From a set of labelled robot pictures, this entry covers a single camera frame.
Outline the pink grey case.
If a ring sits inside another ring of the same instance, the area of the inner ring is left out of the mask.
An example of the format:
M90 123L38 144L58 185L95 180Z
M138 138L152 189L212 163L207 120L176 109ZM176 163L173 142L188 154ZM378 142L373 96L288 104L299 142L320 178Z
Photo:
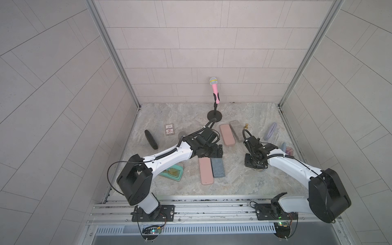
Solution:
M230 147L234 146L236 143L236 140L234 138L234 135L232 133L232 130L228 124L220 125L219 126L221 133L222 133L222 138L225 146Z

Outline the clear case pink glasses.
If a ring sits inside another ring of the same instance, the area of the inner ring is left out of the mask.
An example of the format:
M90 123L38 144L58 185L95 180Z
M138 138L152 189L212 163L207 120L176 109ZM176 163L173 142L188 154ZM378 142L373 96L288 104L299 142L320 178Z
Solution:
M289 146L287 145L286 142L284 142L284 143L281 145L280 149L281 149L285 154L288 154L288 155L290 155L290 156L294 156L294 155L295 155L295 154L294 154L294 149L291 148L291 147L289 147Z

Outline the mint case yellow glasses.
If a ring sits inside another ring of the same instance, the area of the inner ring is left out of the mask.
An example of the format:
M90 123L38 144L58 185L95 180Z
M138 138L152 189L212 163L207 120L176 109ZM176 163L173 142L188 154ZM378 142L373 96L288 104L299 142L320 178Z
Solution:
M184 169L181 166L173 165L170 168L164 170L159 175L174 181L179 182L183 176Z

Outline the brown black glasses case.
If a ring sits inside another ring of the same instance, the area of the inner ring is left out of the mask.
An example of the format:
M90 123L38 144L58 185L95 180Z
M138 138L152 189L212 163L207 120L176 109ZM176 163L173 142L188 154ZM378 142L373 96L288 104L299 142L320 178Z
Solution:
M152 134L150 133L149 130L145 130L145 137L148 141L148 143L150 144L150 146L154 149L157 150L158 149L158 144L155 141L155 139L153 138Z

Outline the beige case with glasses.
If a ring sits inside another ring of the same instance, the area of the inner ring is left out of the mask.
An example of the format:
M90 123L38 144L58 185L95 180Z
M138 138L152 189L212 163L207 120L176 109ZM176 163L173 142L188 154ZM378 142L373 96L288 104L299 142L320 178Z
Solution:
M179 140L181 140L183 137L186 137L188 134L185 132L185 131L181 131L179 134L178 134L178 139Z

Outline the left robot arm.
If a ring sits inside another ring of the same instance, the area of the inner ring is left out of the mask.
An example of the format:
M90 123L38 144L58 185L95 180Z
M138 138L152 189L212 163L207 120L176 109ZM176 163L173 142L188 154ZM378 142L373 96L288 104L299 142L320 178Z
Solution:
M125 166L118 175L116 189L110 180L111 188L123 195L130 206L137 209L132 214L142 221L157 221L164 218L161 203L151 192L154 179L170 167L192 158L206 162L210 157L222 156L223 151L218 147L220 134L213 129L216 119L211 119L202 129L180 138L178 143L160 153L140 157L133 155L127 161L119 161Z

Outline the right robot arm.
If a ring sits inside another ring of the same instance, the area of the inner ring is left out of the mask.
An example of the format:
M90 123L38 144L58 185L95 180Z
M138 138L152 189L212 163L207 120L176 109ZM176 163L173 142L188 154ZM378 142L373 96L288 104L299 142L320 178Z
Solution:
M291 156L276 145L263 144L247 129L242 132L249 151L245 166L267 169L272 166L285 172L308 190L307 196L290 196L283 192L271 199L269 210L274 218L284 214L312 213L325 223L332 223L351 205L351 199L338 175L330 168L322 170Z

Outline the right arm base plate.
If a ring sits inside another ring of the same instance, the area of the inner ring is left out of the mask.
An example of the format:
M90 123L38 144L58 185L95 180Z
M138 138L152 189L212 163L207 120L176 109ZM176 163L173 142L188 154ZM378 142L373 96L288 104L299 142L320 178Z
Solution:
M279 204L254 204L257 219L260 220L296 220L298 214L296 212L284 212Z

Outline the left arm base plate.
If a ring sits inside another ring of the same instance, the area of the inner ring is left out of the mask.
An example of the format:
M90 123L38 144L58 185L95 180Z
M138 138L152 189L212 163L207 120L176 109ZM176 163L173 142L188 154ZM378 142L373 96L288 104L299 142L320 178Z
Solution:
M150 214L136 206L131 214L132 222L172 222L174 220L175 205L160 205Z

